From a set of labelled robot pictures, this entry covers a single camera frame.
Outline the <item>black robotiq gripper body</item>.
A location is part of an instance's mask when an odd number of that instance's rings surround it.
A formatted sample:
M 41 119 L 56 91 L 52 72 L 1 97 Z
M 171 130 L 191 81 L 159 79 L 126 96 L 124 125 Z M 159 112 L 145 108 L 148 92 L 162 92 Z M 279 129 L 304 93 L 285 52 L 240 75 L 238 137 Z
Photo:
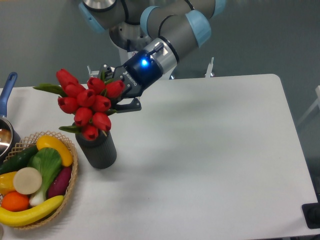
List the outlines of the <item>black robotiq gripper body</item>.
M 141 50 L 123 65 L 115 68 L 112 77 L 124 84 L 124 90 L 120 95 L 122 99 L 140 97 L 144 90 L 163 75 L 163 70 L 153 58 L 155 53 L 155 50 Z

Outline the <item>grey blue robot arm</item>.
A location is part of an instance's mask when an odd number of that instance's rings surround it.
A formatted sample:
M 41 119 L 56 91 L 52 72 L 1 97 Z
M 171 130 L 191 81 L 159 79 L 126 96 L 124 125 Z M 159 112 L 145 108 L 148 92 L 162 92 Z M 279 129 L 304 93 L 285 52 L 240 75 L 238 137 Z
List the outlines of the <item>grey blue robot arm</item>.
M 96 32 L 108 32 L 120 66 L 103 64 L 95 77 L 121 80 L 123 93 L 111 101 L 116 113 L 141 109 L 139 97 L 155 81 L 168 78 L 179 62 L 212 34 L 209 20 L 223 0 L 83 0 L 79 10 Z

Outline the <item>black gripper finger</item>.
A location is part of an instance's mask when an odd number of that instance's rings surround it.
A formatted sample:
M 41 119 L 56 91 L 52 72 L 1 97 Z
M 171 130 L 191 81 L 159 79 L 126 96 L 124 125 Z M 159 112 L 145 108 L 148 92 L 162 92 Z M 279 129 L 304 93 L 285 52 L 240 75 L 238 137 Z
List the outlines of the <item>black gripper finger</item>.
M 113 78 L 114 70 L 115 70 L 114 67 L 111 67 L 107 64 L 102 64 L 99 69 L 98 77 L 102 81 L 106 82 Z
M 131 99 L 130 103 L 119 104 L 118 101 L 111 102 L 111 109 L 116 113 L 129 113 L 129 112 L 137 112 L 142 109 L 140 100 L 135 97 Z

